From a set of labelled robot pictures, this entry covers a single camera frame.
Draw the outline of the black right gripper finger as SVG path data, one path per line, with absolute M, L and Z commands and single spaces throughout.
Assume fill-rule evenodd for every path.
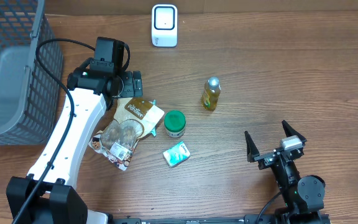
M 297 136 L 302 143 L 307 142 L 307 139 L 303 135 L 301 135 L 298 131 L 293 129 L 285 120 L 282 121 L 282 126 L 286 134 L 286 137 Z
M 247 144 L 247 161 L 255 162 L 255 158 L 260 156 L 259 150 L 257 149 L 255 143 L 253 142 L 248 131 L 244 132 L 246 144 Z

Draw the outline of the brown snack pouch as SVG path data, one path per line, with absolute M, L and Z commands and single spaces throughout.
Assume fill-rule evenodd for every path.
M 156 127 L 164 111 L 142 98 L 120 98 L 113 120 L 91 138 L 88 145 L 125 171 L 135 148 Z

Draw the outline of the teal white wipes packet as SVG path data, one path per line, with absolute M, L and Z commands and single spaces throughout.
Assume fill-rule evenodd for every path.
M 156 105 L 156 100 L 153 100 L 152 102 L 153 105 Z M 156 126 L 154 126 L 154 128 L 150 131 L 150 134 L 153 136 L 153 137 L 156 137 L 157 133 L 156 133 Z

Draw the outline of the green lid jar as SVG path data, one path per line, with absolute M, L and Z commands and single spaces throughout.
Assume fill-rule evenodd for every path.
M 169 111 L 164 117 L 166 133 L 172 138 L 179 138 L 185 133 L 186 118 L 178 110 Z

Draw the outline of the yellow liquid bottle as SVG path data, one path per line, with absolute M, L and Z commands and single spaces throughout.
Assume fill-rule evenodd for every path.
M 204 84 L 201 104 L 206 110 L 214 111 L 217 107 L 221 93 L 221 86 L 218 77 L 210 77 Z

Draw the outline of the teal tissue pack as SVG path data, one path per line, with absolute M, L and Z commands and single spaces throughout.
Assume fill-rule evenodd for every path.
M 183 141 L 174 145 L 170 149 L 163 152 L 163 157 L 169 167 L 175 167 L 187 160 L 191 156 L 191 152 Z

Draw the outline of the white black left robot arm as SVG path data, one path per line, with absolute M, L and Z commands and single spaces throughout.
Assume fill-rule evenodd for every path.
M 14 223 L 113 223 L 109 213 L 90 210 L 76 191 L 88 141 L 114 101 L 142 96 L 139 71 L 127 70 L 129 46 L 98 37 L 93 57 L 62 83 L 65 104 L 48 143 L 25 177 L 12 177 L 6 195 Z

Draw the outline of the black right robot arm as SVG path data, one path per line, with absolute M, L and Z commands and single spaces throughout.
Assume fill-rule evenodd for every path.
M 279 192 L 257 215 L 245 215 L 245 223 L 330 223 L 328 215 L 320 214 L 324 208 L 325 181 L 317 175 L 300 176 L 295 160 L 304 155 L 307 139 L 282 121 L 286 138 L 270 153 L 261 154 L 248 131 L 247 161 L 257 162 L 260 170 L 270 168 Z

